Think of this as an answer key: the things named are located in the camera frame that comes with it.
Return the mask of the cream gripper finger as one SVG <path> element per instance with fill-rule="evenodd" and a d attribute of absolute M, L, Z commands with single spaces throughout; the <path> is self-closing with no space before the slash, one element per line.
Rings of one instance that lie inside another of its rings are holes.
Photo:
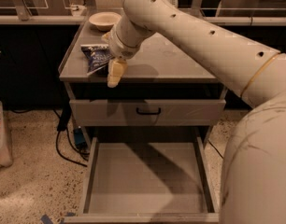
<path fill-rule="evenodd" d="M 115 88 L 119 84 L 126 69 L 127 61 L 119 58 L 111 59 L 108 63 L 107 85 L 110 88 Z"/>

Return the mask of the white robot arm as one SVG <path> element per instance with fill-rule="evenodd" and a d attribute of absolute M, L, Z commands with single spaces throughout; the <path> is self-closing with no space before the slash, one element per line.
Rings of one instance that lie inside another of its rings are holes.
<path fill-rule="evenodd" d="M 107 84 L 159 33 L 251 106 L 222 165 L 221 224 L 286 224 L 286 54 L 177 9 L 174 0 L 122 0 L 107 39 Z"/>

